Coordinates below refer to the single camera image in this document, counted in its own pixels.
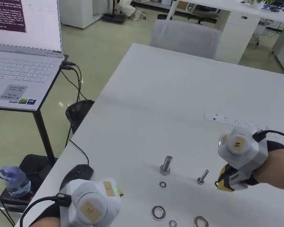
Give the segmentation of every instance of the white cabinet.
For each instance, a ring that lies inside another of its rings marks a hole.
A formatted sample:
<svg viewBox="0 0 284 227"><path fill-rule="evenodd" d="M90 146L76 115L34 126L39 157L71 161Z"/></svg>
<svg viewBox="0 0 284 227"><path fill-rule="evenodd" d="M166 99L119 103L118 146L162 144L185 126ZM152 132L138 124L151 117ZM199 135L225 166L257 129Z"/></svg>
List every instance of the white cabinet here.
<svg viewBox="0 0 284 227"><path fill-rule="evenodd" d="M238 64L259 21L259 17L221 10L215 28L223 33L215 58Z"/></svg>
<svg viewBox="0 0 284 227"><path fill-rule="evenodd" d="M60 0L60 19L64 25L86 28L108 10L108 0Z"/></svg>

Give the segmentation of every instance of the washer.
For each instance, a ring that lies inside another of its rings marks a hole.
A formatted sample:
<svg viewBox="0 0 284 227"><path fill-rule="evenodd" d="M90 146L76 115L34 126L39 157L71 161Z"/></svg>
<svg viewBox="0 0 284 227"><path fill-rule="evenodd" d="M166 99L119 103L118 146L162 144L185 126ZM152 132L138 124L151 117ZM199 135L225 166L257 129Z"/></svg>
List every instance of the washer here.
<svg viewBox="0 0 284 227"><path fill-rule="evenodd" d="M164 181L161 181L159 185L161 188L166 188L166 183Z"/></svg>
<svg viewBox="0 0 284 227"><path fill-rule="evenodd" d="M208 221L207 221L204 217L198 216L198 217L195 218L195 221L194 221L195 227L199 227L199 225L198 225L198 220L203 221L204 224L205 224L205 227L208 227L208 226L209 226L209 225L208 225Z"/></svg>
<svg viewBox="0 0 284 227"><path fill-rule="evenodd" d="M161 210L162 211L162 216L161 217L156 216L156 214L155 214L156 210ZM152 215L152 217L155 220L162 221L165 218L165 216L166 216L166 211L165 211L165 209L162 206L154 206L152 208L152 210L151 210L151 215Z"/></svg>
<svg viewBox="0 0 284 227"><path fill-rule="evenodd" d="M170 220L169 227L177 227L177 222L175 220Z"/></svg>

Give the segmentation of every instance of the gray chair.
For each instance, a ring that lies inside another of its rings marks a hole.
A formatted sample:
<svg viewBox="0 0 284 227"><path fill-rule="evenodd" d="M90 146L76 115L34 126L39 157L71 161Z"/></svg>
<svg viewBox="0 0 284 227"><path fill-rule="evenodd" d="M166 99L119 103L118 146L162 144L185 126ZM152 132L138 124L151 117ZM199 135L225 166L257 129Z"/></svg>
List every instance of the gray chair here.
<svg viewBox="0 0 284 227"><path fill-rule="evenodd" d="M157 20L151 46L214 59L221 31L198 24L174 20Z"/></svg>
<svg viewBox="0 0 284 227"><path fill-rule="evenodd" d="M191 14L188 20L192 16L198 17L198 24L201 23L201 21L204 21L205 18L213 18L216 19L219 17L219 9L206 7L206 6L200 6L193 3L188 3L186 6L186 11Z"/></svg>

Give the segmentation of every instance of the floor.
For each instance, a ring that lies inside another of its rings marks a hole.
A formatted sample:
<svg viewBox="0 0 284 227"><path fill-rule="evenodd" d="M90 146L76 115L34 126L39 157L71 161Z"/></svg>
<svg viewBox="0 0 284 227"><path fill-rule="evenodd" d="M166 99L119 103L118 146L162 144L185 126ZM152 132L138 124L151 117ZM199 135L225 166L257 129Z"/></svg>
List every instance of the floor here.
<svg viewBox="0 0 284 227"><path fill-rule="evenodd" d="M87 98L96 100L132 43L150 43L152 26L158 12L149 9L144 11L147 20L126 21L123 25L98 21L85 30L62 26L63 51L70 56L70 61L81 67L82 92ZM187 21L185 17L179 16L174 19ZM213 26L206 22L203 22L203 25ZM260 46L255 48L251 42L240 64L284 73L270 52L277 35L273 38L262 35L259 38ZM74 74L66 74L72 81L76 81ZM63 76L59 76L42 108L56 157L63 151L69 128L65 110L75 102L76 94L76 89ZM32 114L1 111L0 167L18 166L23 157L31 153L45 154ZM4 182L0 180L0 193L4 187ZM9 223L0 214L0 227L6 226L9 226Z"/></svg>

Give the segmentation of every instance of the power strip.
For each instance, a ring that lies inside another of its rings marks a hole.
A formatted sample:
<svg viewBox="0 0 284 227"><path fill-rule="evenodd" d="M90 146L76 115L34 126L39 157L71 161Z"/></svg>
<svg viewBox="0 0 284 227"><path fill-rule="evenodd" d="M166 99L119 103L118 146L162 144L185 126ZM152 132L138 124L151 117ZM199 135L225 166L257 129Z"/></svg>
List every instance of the power strip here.
<svg viewBox="0 0 284 227"><path fill-rule="evenodd" d="M205 120L208 120L211 122L226 124L230 126L239 126L242 128L255 128L257 131L271 129L267 125L260 125L260 124L252 123L249 121L239 120L238 118L226 117L219 113L204 113L204 118Z"/></svg>

